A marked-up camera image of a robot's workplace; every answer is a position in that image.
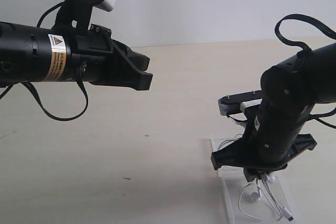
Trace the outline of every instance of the transparent stand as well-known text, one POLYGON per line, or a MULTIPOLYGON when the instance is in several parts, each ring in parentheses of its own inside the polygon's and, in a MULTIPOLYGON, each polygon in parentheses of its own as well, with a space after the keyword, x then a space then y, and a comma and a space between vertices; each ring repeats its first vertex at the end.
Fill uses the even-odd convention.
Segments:
MULTIPOLYGON (((219 144, 225 140, 225 138, 212 138, 211 143, 213 150, 216 151, 219 144)), ((245 216, 238 208, 240 193, 248 184, 243 174, 243 169, 236 167, 222 167, 218 170, 218 176, 222 180, 223 195, 230 224, 299 223, 300 217, 293 205, 293 201, 289 195, 287 186, 285 185, 284 178, 281 176, 281 172, 275 172, 273 175, 276 177, 276 181, 269 183, 269 187, 278 202, 293 214, 294 220, 289 222, 287 219, 283 218, 280 221, 276 221, 278 215, 276 215, 274 210, 270 207, 268 201, 265 198, 265 195, 262 195, 262 198, 258 201, 252 200, 251 193, 253 191, 257 191, 257 187, 255 185, 249 186, 246 188, 246 190, 244 190, 240 206, 245 213, 265 220, 261 221, 245 216)), ((262 183, 260 186, 264 192, 266 192, 262 183)))

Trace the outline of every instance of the table surface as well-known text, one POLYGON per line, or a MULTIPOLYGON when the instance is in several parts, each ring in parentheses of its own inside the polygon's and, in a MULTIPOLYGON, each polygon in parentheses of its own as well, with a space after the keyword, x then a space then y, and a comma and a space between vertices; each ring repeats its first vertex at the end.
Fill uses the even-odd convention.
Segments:
MULTIPOLYGON (((89 109, 75 121, 47 118, 22 86, 1 100, 1 223, 227 223, 209 139, 243 128, 219 115, 217 99, 259 89, 261 74, 298 48, 264 40, 137 51, 151 58, 150 91, 86 84, 89 109)), ((75 83, 37 89, 59 116, 85 104, 75 83)), ((335 223, 336 132, 317 122, 302 131, 318 146, 284 171, 289 190, 302 223, 335 223)))

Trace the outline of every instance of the yellow warning sticker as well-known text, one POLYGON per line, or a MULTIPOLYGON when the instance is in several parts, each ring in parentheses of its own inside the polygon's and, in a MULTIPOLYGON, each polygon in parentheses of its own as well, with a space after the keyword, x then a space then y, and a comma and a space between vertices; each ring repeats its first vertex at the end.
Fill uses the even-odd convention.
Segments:
POLYGON ((51 44, 50 68, 43 81, 58 81, 62 76, 67 60, 67 51, 62 36, 49 34, 51 44))

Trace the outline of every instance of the robotic arm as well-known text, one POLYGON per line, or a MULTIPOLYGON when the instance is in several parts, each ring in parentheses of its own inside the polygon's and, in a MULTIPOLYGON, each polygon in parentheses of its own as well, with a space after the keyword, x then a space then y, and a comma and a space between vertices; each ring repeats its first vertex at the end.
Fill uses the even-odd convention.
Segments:
POLYGON ((271 67, 261 76, 261 91, 227 95, 219 99, 221 115, 244 113, 245 132, 239 140, 220 151, 213 152, 215 169, 223 165, 244 168, 248 182, 263 174, 285 169, 288 162, 305 150, 313 150, 316 141, 310 134, 299 134, 303 125, 336 114, 311 115, 315 104, 336 102, 336 43, 311 50, 305 43, 291 41, 279 32, 286 19, 308 22, 330 38, 336 33, 318 20, 300 14, 283 18, 276 26, 277 37, 287 45, 299 46, 302 51, 271 67))
POLYGON ((116 0, 65 0, 46 11, 37 27, 0 22, 0 88, 22 83, 43 111, 59 121, 81 116, 88 107, 84 81, 99 86, 148 90, 152 74, 149 58, 111 39, 111 30, 90 25, 93 7, 112 11, 116 0), (43 18, 60 7, 52 29, 40 28, 43 18), (85 109, 72 118, 58 118, 44 109, 31 82, 77 82, 85 95, 85 109))

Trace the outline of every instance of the warning triangle symbol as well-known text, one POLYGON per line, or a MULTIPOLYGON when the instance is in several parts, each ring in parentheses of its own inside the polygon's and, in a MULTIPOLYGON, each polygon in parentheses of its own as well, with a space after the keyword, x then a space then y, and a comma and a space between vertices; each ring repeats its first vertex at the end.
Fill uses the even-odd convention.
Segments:
POLYGON ((54 42, 55 42, 55 45, 58 45, 58 44, 62 43, 63 41, 54 37, 54 42))

